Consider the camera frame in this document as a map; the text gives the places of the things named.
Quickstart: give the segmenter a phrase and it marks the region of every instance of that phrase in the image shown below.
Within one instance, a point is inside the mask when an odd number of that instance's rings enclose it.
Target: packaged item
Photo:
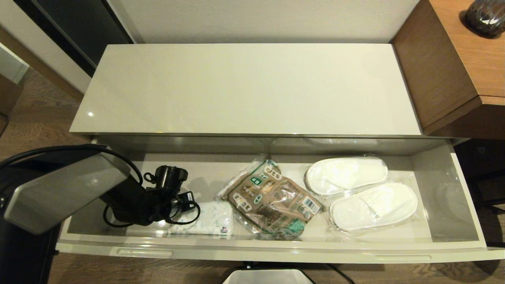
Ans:
[[[355,231],[402,222],[417,206],[417,196],[410,187],[388,182],[337,199],[330,207],[330,216],[339,229]]]
[[[312,165],[305,174],[305,184],[327,196],[383,182],[387,173],[386,163],[376,157],[333,158]]]
[[[281,175],[264,155],[234,177],[218,194],[236,209],[239,220],[253,233],[292,240],[322,209],[322,204],[291,179]]]
[[[228,202],[210,201],[200,205],[200,217],[188,225],[170,225],[168,233],[233,235],[233,209]],[[194,220],[196,210],[181,214],[178,222]]]

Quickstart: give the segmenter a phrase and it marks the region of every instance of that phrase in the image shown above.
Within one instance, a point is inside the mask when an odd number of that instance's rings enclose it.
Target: white slipper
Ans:
[[[305,174],[305,184],[317,194],[333,195],[382,182],[386,177],[386,163],[379,158],[333,158],[312,165]]]
[[[330,207],[335,224],[346,231],[401,222],[417,210],[417,196],[404,184],[390,182],[337,199]]]

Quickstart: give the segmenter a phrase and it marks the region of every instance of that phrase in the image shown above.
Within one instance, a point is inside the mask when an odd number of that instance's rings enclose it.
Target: wooden side table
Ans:
[[[505,35],[461,17],[473,0],[421,0],[392,43],[427,135],[505,139]]]

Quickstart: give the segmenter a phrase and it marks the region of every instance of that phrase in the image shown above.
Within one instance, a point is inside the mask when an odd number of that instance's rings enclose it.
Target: drawer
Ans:
[[[152,137],[144,139],[153,142]],[[232,176],[254,159],[255,155],[247,149],[270,153],[283,175],[302,186],[305,171],[316,161],[339,155],[376,154],[388,165],[392,181],[407,184],[417,194],[418,217],[344,241],[329,233],[328,217],[322,213],[307,224],[301,240],[266,241],[256,239],[238,223],[234,236],[228,238],[167,234],[168,224],[164,221],[146,227],[112,228],[102,220],[105,204],[95,200],[64,222],[58,250],[128,257],[319,263],[430,263],[505,258],[503,249],[486,246],[458,159],[447,140],[157,139],[158,143],[149,144],[140,143],[139,137],[101,136],[98,143],[107,143],[128,154],[142,173],[154,172],[161,165],[186,169],[189,177],[182,191],[193,191],[198,202],[211,201]]]

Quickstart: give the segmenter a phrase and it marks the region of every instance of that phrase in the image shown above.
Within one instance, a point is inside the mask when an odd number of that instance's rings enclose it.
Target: wooden floor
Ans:
[[[6,130],[0,137],[0,159],[45,146],[81,144],[89,137],[68,133],[78,104],[29,70],[24,89]],[[505,222],[480,212],[490,238],[502,239]],[[49,283],[220,283],[239,262],[120,258],[61,253],[55,256]],[[316,283],[347,283],[323,264],[297,264]],[[504,261],[439,264],[343,264],[339,268],[356,283],[504,283]]]

